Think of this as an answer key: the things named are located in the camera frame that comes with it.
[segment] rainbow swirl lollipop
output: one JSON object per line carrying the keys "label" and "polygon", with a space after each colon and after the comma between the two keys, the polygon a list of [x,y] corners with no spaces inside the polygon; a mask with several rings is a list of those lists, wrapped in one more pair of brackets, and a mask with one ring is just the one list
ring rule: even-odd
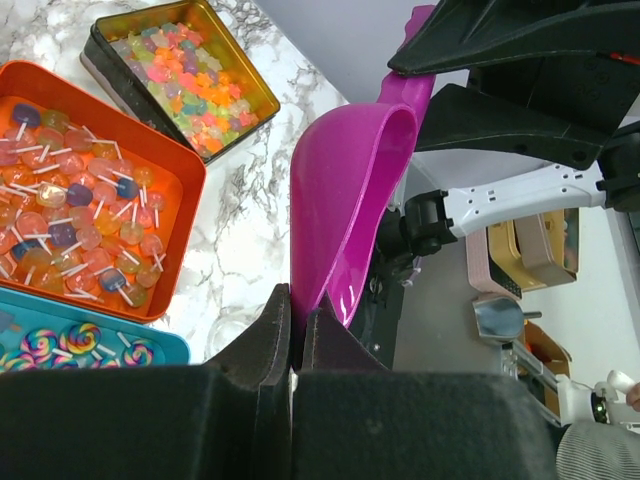
{"label": "rainbow swirl lollipop", "polygon": [[124,364],[130,367],[146,367],[153,362],[153,343],[141,338],[131,342],[122,354]]}
{"label": "rainbow swirl lollipop", "polygon": [[101,338],[102,332],[93,323],[73,325],[60,334],[60,348],[75,355],[82,355],[96,348]]}
{"label": "rainbow swirl lollipop", "polygon": [[52,370],[68,370],[70,368],[79,368],[78,362],[76,362],[73,358],[63,357],[62,355],[57,355],[49,368]]}
{"label": "rainbow swirl lollipop", "polygon": [[20,343],[20,350],[29,353],[35,358],[38,365],[47,362],[53,349],[58,346],[58,336],[53,330],[39,328],[25,335]]}
{"label": "rainbow swirl lollipop", "polygon": [[37,368],[36,359],[33,358],[31,354],[21,352],[20,350],[5,354],[5,356],[0,359],[0,364],[7,372],[18,372]]}
{"label": "rainbow swirl lollipop", "polygon": [[96,360],[91,365],[91,368],[118,368],[120,362],[115,358],[103,358],[102,360]]}

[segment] table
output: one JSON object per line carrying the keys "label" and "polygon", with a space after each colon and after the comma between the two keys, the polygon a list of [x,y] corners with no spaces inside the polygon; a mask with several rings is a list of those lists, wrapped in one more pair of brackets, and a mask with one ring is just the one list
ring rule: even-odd
{"label": "table", "polygon": [[[0,2],[0,62],[36,62],[114,105],[78,59],[102,16],[154,0]],[[282,108],[207,167],[207,180],[178,287],[153,327],[176,333],[199,363],[257,317],[273,286],[289,279],[289,165],[297,139],[319,115],[345,103],[324,76],[251,1],[211,1]]]}

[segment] scoop handle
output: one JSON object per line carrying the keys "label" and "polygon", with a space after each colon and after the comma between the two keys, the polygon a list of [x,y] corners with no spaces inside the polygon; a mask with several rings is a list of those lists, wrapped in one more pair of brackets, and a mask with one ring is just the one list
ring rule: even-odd
{"label": "scoop handle", "polygon": [[[402,44],[407,43],[422,27],[435,9],[433,5],[415,7],[411,12],[411,18],[404,27],[405,38]],[[422,124],[424,115],[431,99],[435,75],[423,75],[419,77],[402,77],[397,73],[389,73],[383,80],[380,88],[378,103],[398,104],[410,106],[416,114],[418,125]]]}
{"label": "scoop handle", "polygon": [[607,383],[627,395],[638,382],[618,370],[611,370],[607,376]]}

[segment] orange tray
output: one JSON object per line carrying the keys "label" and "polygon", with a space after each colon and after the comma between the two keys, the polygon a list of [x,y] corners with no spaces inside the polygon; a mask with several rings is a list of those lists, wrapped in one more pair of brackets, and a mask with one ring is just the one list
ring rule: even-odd
{"label": "orange tray", "polygon": [[[10,126],[11,111],[18,102],[59,110],[75,126],[87,126],[98,138],[116,140],[124,158],[135,166],[148,166],[155,175],[151,190],[164,193],[167,206],[160,214],[157,234],[165,245],[164,273],[149,290],[149,300],[131,308],[120,295],[101,295],[104,304],[69,298],[39,288],[0,279],[0,285],[138,323],[161,317],[169,307],[206,176],[200,157],[155,130],[104,104],[51,72],[29,62],[15,61],[0,69],[0,131]],[[85,161],[93,158],[86,154]],[[139,253],[137,247],[128,249]]]}

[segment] blue tray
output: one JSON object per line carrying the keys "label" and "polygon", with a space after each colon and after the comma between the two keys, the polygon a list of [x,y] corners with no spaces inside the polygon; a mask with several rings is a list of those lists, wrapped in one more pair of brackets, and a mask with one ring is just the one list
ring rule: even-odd
{"label": "blue tray", "polygon": [[[93,348],[91,351],[84,351],[90,347],[71,348],[69,329],[75,327],[76,333],[78,333],[79,327],[83,324],[93,324],[97,327],[97,329],[90,327],[89,331],[95,333],[99,330],[99,342],[88,341],[87,343],[89,345],[99,344],[99,348]],[[63,359],[59,357],[63,357],[63,355],[57,353],[45,356],[36,354],[34,357],[36,366],[39,368],[62,368],[65,366],[71,368],[75,367],[76,363],[80,367],[126,367],[125,350],[128,350],[127,358],[131,360],[132,349],[127,348],[125,342],[134,345],[134,347],[139,344],[139,347],[148,347],[153,350],[151,362],[145,361],[143,354],[138,357],[140,364],[184,365],[189,363],[189,347],[177,335],[15,290],[0,288],[0,350],[4,349],[4,353],[0,351],[0,372],[33,367],[30,365],[30,355],[18,359],[15,357],[16,355],[19,357],[18,352],[25,336],[39,329],[53,331],[56,335],[55,352],[62,351],[66,359],[75,361],[71,364],[62,361]],[[89,338],[85,336],[85,340],[91,340],[90,337],[91,335]],[[78,353],[78,349],[83,350],[83,353]],[[49,350],[50,345],[49,348],[45,346],[41,353]]]}

